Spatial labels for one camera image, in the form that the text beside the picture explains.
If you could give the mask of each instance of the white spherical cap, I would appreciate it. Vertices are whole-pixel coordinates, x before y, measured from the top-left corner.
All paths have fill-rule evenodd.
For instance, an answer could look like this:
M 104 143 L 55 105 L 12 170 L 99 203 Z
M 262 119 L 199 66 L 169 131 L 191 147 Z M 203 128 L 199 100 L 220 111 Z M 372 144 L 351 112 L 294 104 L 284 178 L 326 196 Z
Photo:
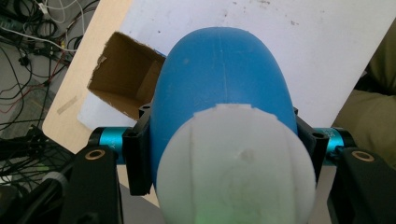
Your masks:
M 196 113 L 161 158 L 157 194 L 166 223 L 306 223 L 315 174 L 300 139 L 250 105 Z

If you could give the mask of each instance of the beige fabric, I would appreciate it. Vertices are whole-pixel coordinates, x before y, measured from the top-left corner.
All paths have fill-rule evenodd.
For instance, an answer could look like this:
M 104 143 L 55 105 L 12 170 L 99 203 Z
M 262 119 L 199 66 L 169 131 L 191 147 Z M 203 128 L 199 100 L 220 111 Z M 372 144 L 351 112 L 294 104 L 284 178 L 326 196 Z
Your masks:
M 389 94 L 396 95 L 396 19 L 369 63 L 369 75 Z
M 353 91 L 333 126 L 345 128 L 358 147 L 396 168 L 396 96 Z

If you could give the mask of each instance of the open cardboard box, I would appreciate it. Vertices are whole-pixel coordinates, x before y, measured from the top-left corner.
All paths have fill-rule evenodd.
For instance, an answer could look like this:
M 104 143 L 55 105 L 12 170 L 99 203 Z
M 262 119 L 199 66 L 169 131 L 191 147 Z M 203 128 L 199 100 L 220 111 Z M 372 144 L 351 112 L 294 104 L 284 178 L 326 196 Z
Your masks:
M 88 89 L 129 118 L 138 120 L 139 107 L 152 100 L 164 60 L 154 49 L 114 33 L 98 59 Z

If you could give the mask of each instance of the blue plastic shell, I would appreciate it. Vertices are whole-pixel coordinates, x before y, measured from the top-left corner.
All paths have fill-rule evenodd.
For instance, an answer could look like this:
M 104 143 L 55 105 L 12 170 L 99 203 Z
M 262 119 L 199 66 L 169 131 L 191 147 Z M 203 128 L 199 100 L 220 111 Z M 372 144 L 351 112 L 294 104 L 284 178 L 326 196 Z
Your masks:
M 150 118 L 154 183 L 172 135 L 195 112 L 216 104 L 250 104 L 297 133 L 286 82 L 259 38 L 236 28 L 194 31 L 173 47 L 157 82 Z

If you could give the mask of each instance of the cardboard flap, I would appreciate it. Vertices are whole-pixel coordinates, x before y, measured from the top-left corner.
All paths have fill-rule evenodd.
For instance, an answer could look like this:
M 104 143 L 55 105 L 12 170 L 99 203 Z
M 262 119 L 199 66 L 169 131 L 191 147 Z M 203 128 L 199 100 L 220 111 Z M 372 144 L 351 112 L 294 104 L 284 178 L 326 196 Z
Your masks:
M 88 89 L 133 119 L 151 102 L 165 58 L 129 36 L 114 33 L 92 73 Z

